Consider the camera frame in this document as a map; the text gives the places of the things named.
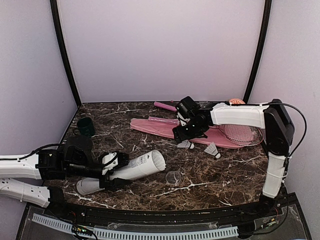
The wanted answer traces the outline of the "white shuttlecock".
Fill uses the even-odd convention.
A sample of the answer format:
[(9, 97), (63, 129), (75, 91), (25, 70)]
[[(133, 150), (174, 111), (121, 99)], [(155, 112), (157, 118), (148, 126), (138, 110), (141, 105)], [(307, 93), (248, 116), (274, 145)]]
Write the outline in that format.
[(221, 157), (221, 154), (218, 152), (217, 146), (214, 142), (211, 142), (204, 150), (205, 153), (214, 156), (216, 159)]
[(181, 148), (181, 149), (191, 149), (192, 150), (192, 149), (194, 149), (195, 145), (192, 142), (190, 142), (189, 140), (184, 140), (181, 143), (178, 143), (177, 147)]

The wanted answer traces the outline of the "white shuttlecock tube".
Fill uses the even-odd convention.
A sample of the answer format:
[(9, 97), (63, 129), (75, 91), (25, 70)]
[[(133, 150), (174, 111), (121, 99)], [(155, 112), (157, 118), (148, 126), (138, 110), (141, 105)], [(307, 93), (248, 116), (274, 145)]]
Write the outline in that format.
[[(158, 150), (152, 150), (130, 160), (127, 166), (110, 170), (106, 174), (109, 175), (110, 179), (121, 178), (135, 181), (159, 173), (165, 169), (166, 162), (163, 155)], [(112, 187), (100, 188), (99, 180), (89, 177), (79, 180), (76, 184), (76, 190), (81, 195), (88, 195), (103, 189), (111, 188)]]

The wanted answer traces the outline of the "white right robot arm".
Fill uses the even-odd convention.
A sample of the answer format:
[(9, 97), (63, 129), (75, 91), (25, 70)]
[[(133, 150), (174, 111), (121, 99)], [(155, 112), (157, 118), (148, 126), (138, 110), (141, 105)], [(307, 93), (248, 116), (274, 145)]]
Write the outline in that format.
[(178, 144), (185, 140), (206, 139), (210, 127), (225, 125), (264, 130), (268, 166), (262, 195), (266, 198), (255, 205), (255, 213), (266, 217), (275, 208), (272, 199), (277, 197), (286, 178), (289, 161), (296, 151), (291, 148), (295, 126), (286, 110), (288, 107), (290, 104), (279, 99), (255, 104), (211, 101), (200, 105), (187, 96), (175, 106), (182, 123), (173, 128), (173, 138)]

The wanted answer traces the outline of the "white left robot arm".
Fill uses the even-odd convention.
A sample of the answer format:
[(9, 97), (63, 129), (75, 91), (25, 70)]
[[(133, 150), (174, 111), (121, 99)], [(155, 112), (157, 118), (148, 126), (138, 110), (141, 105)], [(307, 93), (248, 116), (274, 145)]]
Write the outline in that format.
[(27, 155), (0, 158), (0, 192), (43, 208), (50, 206), (60, 218), (71, 213), (63, 190), (54, 186), (35, 186), (19, 178), (35, 180), (65, 180), (70, 176), (97, 180), (101, 189), (122, 187), (129, 179), (115, 176), (118, 169), (129, 165), (129, 155), (114, 151), (104, 153), (99, 160), (92, 158), (92, 140), (84, 135), (71, 136), (65, 143), (53, 143), (37, 148)]

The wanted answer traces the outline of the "pink badminton racket front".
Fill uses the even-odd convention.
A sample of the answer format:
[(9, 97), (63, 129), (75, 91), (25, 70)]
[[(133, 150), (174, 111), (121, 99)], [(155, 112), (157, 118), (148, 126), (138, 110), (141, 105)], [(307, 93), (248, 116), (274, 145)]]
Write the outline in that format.
[[(178, 119), (149, 117), (148, 120), (173, 124), (175, 127), (180, 125), (180, 121)], [(255, 146), (260, 144), (263, 140), (263, 134), (261, 130), (253, 126), (227, 124), (215, 125), (211, 126), (210, 128), (220, 130), (228, 140), (242, 147)]]

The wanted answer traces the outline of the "pink racket cover bag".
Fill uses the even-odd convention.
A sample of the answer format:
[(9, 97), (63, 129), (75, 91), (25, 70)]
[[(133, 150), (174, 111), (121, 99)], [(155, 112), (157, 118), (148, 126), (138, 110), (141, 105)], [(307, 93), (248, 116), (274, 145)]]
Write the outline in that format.
[[(130, 128), (133, 130), (169, 139), (174, 139), (173, 128), (175, 126), (176, 125), (174, 124), (151, 121), (148, 119), (133, 118), (130, 120)], [(194, 138), (191, 139), (190, 142), (204, 145), (210, 145), (211, 143), (214, 143), (217, 147), (226, 149), (242, 148), (242, 146), (237, 145), (227, 139), (227, 137), (219, 129), (210, 128), (205, 134), (208, 136), (208, 138)]]

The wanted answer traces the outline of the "orange patterned small bowl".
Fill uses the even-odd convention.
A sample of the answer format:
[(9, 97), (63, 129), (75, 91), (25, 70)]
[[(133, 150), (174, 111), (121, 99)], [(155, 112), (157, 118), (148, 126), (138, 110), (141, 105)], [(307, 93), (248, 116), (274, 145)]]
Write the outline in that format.
[(232, 98), (228, 101), (231, 105), (243, 105), (245, 102), (238, 98)]

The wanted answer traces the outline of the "clear plastic tube lid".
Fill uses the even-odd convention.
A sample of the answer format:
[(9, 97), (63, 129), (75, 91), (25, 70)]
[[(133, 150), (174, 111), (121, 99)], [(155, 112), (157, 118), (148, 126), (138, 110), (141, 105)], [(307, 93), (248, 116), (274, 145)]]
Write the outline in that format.
[(182, 181), (182, 175), (179, 171), (169, 171), (165, 176), (165, 180), (168, 184), (177, 186)]

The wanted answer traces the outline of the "dark green mug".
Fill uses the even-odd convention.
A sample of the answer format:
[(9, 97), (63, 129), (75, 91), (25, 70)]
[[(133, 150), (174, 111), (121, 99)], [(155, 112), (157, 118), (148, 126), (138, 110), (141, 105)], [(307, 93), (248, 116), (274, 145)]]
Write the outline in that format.
[(96, 134), (93, 120), (90, 117), (83, 117), (76, 123), (76, 128), (72, 132), (74, 135), (87, 136), (89, 138)]

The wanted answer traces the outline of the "black front table rail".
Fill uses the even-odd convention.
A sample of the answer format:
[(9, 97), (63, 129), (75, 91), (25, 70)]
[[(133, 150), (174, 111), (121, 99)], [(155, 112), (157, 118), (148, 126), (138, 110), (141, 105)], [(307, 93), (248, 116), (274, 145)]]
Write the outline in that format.
[(217, 222), (223, 224), (251, 224), (254, 220), (284, 213), (286, 198), (263, 200), (243, 205), (182, 211), (137, 211), (84, 206), (74, 203), (51, 203), (45, 210), (52, 216), (89, 226), (111, 223), (145, 225), (188, 225)]

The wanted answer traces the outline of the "right black corner post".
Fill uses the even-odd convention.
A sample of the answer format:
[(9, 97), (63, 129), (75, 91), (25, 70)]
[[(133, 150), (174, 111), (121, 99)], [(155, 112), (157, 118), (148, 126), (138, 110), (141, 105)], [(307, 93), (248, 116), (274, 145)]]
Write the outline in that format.
[(265, 46), (265, 41), (266, 41), (266, 37), (267, 37), (267, 32), (268, 32), (268, 26), (269, 26), (271, 9), (272, 9), (272, 2), (273, 2), (272, 0), (265, 0), (264, 1), (261, 27), (260, 27), (260, 31), (259, 31), (259, 37), (258, 37), (258, 41), (257, 41), (256, 51), (255, 51), (250, 75), (248, 78), (248, 82), (246, 85), (246, 89), (244, 92), (244, 96), (242, 99), (245, 103), (248, 103), (250, 100), (250, 97), (251, 97), (251, 94), (253, 92), (253, 88), (255, 85), (255, 81), (257, 78), (257, 74), (258, 74), (258, 70), (259, 70), (259, 66), (261, 63), (263, 50), (264, 50), (264, 46)]

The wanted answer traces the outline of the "black corner post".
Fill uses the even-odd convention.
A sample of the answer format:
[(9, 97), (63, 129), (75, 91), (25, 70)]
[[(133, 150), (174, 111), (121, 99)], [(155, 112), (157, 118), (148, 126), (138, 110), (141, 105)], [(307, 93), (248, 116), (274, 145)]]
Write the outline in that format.
[(244, 92), (244, 96), (242, 99), (245, 103), (248, 103), (250, 100), (250, 97), (251, 97), (251, 94), (253, 92), (253, 88), (255, 85), (255, 81), (257, 78), (257, 74), (258, 74), (258, 70), (259, 70), (259, 66), (261, 63), (263, 50), (264, 50), (264, 46), (265, 46), (265, 41), (266, 41), (266, 37), (267, 37), (267, 32), (268, 32), (268, 26), (269, 26), (271, 9), (272, 9), (272, 2), (273, 2), (272, 0), (265, 0), (264, 1), (261, 27), (260, 27), (260, 31), (259, 31), (259, 37), (258, 37), (258, 41), (257, 41), (256, 51), (255, 51), (250, 75), (248, 78), (248, 82), (246, 85), (246, 89)]
[(64, 71), (67, 77), (68, 85), (70, 87), (74, 102), (79, 108), (82, 105), (82, 101), (76, 86), (76, 82), (74, 79), (74, 75), (72, 72), (69, 56), (67, 53), (67, 48), (65, 44), (65, 39), (64, 39), (64, 34), (62, 30), (62, 24), (61, 24), (61, 19), (60, 19), (60, 13), (59, 13), (59, 6), (58, 6), (58, 1), (57, 0), (50, 0), (50, 9), (51, 9), (51, 15), (52, 15), (52, 20), (53, 20), (53, 25), (54, 25), (54, 30), (55, 30), (55, 35), (58, 43), (58, 48), (60, 52), (60, 56), (62, 59)]

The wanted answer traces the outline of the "left black corner post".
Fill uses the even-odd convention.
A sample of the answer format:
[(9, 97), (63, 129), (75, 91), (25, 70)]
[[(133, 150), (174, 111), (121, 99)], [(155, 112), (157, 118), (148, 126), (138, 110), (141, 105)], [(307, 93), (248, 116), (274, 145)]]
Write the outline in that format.
[(62, 59), (64, 71), (67, 77), (68, 85), (70, 87), (74, 102), (79, 108), (82, 105), (82, 101), (76, 86), (76, 82), (74, 79), (74, 75), (72, 72), (69, 56), (67, 53), (67, 48), (65, 44), (65, 39), (64, 39), (64, 34), (62, 30), (62, 24), (61, 24), (61, 19), (60, 19), (60, 13), (59, 13), (59, 6), (58, 6), (58, 1), (57, 0), (50, 0), (50, 9), (51, 9), (51, 15), (52, 15), (52, 20), (53, 20), (53, 25), (54, 25), (54, 30), (55, 30), (55, 35), (58, 43), (58, 48), (60, 52), (60, 56)]

